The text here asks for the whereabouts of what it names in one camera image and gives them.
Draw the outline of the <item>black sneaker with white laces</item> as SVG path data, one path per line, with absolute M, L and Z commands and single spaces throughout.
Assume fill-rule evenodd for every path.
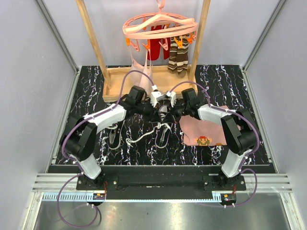
M 128 147 L 138 149 L 163 149 L 168 145 L 172 133 L 173 122 L 167 105 L 162 105 L 151 121 L 143 115 L 135 115 L 129 119 L 124 142 Z

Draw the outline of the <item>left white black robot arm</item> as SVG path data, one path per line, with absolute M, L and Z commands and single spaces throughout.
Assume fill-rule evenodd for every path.
M 94 190 L 103 186 L 101 168 L 93 155 L 96 135 L 102 130 L 125 121 L 139 114 L 152 118 L 156 106 L 164 98 L 164 94 L 153 86 L 149 99 L 143 99 L 145 89 L 133 86 L 128 94 L 119 98 L 106 109 L 85 116 L 73 116 L 65 128 L 61 141 L 64 157 L 75 161 L 81 173 L 87 178 L 87 184 Z

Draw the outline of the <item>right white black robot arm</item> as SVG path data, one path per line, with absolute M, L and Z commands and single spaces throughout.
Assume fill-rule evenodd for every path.
M 183 131 L 188 146 L 227 146 L 228 153 L 221 167 L 218 185 L 224 190 L 235 184 L 234 177 L 241 172 L 243 159 L 257 151 L 260 138 L 257 127 L 247 109 L 229 110 L 210 103 L 201 104 L 193 88 L 176 93 L 167 92 L 171 102 L 170 113 Z

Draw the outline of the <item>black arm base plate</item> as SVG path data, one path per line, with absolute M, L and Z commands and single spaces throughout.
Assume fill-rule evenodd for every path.
M 80 176 L 76 189 L 111 200 L 208 200 L 213 192 L 246 191 L 242 175 L 227 179 L 220 166 L 103 166 L 97 179 Z

